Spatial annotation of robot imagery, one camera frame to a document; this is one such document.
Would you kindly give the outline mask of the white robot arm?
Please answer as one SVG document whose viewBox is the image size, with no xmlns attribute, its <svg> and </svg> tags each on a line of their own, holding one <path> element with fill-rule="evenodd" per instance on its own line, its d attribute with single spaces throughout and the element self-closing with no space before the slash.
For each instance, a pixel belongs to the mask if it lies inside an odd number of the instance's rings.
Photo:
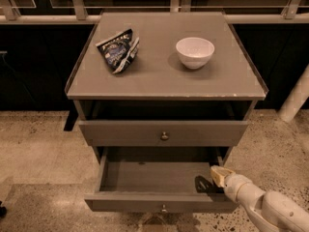
<svg viewBox="0 0 309 232">
<path fill-rule="evenodd" d="M 260 232 L 309 232 L 309 214 L 286 195 L 264 191 L 247 177 L 214 165 L 211 177 L 225 195 L 243 207 Z"/>
</svg>

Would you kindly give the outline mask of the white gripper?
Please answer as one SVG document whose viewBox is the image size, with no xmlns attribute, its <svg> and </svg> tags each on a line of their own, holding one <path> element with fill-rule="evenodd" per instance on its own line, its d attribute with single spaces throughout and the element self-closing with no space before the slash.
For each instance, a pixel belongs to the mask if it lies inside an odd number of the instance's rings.
<svg viewBox="0 0 309 232">
<path fill-rule="evenodd" d="M 211 167 L 211 177 L 219 188 L 224 188 L 224 193 L 233 202 L 242 207 L 262 206 L 266 192 L 247 177 L 219 165 Z"/>
</svg>

